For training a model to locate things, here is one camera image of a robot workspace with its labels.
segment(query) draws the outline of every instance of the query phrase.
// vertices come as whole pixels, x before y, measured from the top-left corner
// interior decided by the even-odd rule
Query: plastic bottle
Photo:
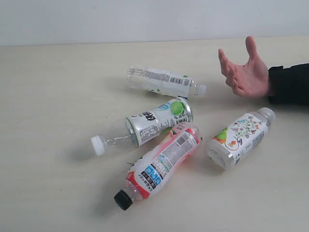
[[[189,102],[175,98],[144,113],[113,123],[102,134],[91,138],[98,156],[106,152],[128,152],[157,137],[162,131],[181,122],[192,122]]]
[[[268,108],[243,114],[207,143],[206,152],[225,170],[233,168],[264,138],[276,119]]]
[[[195,153],[201,141],[199,130],[193,124],[175,126],[158,146],[130,168],[125,187],[114,197],[116,203],[127,210],[135,200],[156,195],[178,165]]]
[[[140,66],[132,66],[127,74],[126,83],[131,88],[143,89],[162,95],[190,98],[204,97],[206,86],[197,85],[191,77],[168,71]]]

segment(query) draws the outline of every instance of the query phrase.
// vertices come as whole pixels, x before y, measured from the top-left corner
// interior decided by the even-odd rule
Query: bottle label
[[[127,117],[136,133],[139,146],[166,129],[181,122],[190,122],[187,107],[188,103],[184,99],[175,98],[151,111]]]
[[[200,137],[188,124],[174,127],[153,150],[137,160],[128,172],[127,180],[143,198],[155,195],[170,178],[172,171],[200,146]]]
[[[128,76],[140,88],[173,97],[188,97],[192,78],[152,68],[131,67]]]
[[[228,149],[234,157],[235,166],[262,141],[267,133],[268,127],[265,122],[245,113],[222,130],[213,140]]]

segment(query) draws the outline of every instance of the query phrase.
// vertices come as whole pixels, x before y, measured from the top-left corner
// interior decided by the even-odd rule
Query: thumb
[[[246,48],[249,54],[249,59],[254,59],[258,57],[258,53],[256,51],[256,44],[252,36],[248,36],[246,38]]]

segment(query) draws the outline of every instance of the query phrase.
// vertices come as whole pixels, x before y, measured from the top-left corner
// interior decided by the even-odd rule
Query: hand
[[[221,73],[226,77],[226,84],[241,97],[260,98],[270,94],[268,68],[256,51],[254,38],[246,38],[249,61],[245,65],[236,65],[228,60],[219,49]]]

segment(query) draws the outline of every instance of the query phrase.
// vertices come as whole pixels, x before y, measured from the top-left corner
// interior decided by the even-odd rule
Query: white table surface
[[[309,62],[309,37],[258,38],[271,66]],[[162,138],[128,154],[95,157],[90,137],[172,97],[129,89],[132,64],[188,74],[208,86],[191,99],[204,141],[266,100],[233,95],[217,49],[245,63],[244,39],[0,48],[0,231],[307,231],[309,111],[272,107],[267,138],[222,172],[202,147],[160,193],[127,211],[113,200],[130,164]]]

